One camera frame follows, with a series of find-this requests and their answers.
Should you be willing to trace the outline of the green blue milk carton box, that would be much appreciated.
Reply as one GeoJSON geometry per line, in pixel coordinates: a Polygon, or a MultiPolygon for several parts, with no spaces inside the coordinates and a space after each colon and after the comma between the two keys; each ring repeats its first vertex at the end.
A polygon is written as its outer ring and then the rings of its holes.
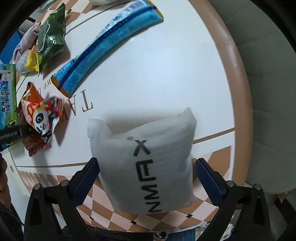
{"type": "Polygon", "coordinates": [[[18,124],[16,113],[16,65],[1,64],[1,130],[18,124]]]}

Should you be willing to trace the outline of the silver yellow sponge pouch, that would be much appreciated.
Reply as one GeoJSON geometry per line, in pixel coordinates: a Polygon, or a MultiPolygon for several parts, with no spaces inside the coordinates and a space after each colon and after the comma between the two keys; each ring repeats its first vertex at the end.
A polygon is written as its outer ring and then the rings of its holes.
{"type": "Polygon", "coordinates": [[[20,74],[33,71],[39,73],[38,54],[33,50],[26,50],[16,64],[16,71],[20,74]]]}

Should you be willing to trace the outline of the green snack bag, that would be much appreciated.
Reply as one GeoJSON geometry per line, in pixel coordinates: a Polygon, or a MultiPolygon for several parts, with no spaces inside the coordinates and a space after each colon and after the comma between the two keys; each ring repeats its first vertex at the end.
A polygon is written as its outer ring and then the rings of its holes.
{"type": "Polygon", "coordinates": [[[65,45],[65,4],[62,3],[40,27],[38,35],[38,65],[41,73],[65,45]]]}

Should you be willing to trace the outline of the lilac cloth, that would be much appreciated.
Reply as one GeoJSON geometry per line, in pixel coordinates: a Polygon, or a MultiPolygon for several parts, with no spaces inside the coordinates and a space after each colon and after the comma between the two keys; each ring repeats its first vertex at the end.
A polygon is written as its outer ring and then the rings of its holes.
{"type": "Polygon", "coordinates": [[[34,46],[38,38],[40,25],[40,23],[35,23],[25,32],[19,44],[14,49],[12,57],[14,63],[17,63],[22,54],[34,46]]]}

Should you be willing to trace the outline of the white NMAX foam pouch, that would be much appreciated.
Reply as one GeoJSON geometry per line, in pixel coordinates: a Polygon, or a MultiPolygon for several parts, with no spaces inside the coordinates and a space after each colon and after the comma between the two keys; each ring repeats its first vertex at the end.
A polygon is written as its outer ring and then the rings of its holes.
{"type": "Polygon", "coordinates": [[[191,109],[114,135],[88,121],[92,156],[112,207],[146,215],[178,210],[195,201],[191,150],[197,121],[191,109]]]}

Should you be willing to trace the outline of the long blue snack package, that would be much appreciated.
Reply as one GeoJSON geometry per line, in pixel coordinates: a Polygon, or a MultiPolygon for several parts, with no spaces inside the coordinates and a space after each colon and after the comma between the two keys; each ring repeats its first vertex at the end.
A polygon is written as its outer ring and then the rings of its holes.
{"type": "Polygon", "coordinates": [[[164,21],[151,1],[135,1],[116,15],[85,50],[51,76],[51,82],[70,98],[83,77],[108,51],[133,34],[164,21]]]}

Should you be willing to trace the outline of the panda red snack bag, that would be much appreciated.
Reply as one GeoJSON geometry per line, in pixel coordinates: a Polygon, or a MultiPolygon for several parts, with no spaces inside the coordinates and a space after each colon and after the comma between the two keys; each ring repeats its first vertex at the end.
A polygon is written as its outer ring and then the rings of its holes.
{"type": "Polygon", "coordinates": [[[28,123],[34,134],[23,140],[23,145],[34,156],[51,141],[64,110],[65,101],[56,96],[41,97],[33,83],[28,82],[17,108],[19,123],[28,123]]]}

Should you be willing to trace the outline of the grey upholstered chair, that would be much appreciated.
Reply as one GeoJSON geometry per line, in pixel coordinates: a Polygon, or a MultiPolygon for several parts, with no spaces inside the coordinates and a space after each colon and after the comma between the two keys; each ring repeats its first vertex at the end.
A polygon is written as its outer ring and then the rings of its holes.
{"type": "Polygon", "coordinates": [[[211,1],[240,52],[253,109],[247,181],[277,194],[295,189],[295,51],[252,1],[211,1]]]}

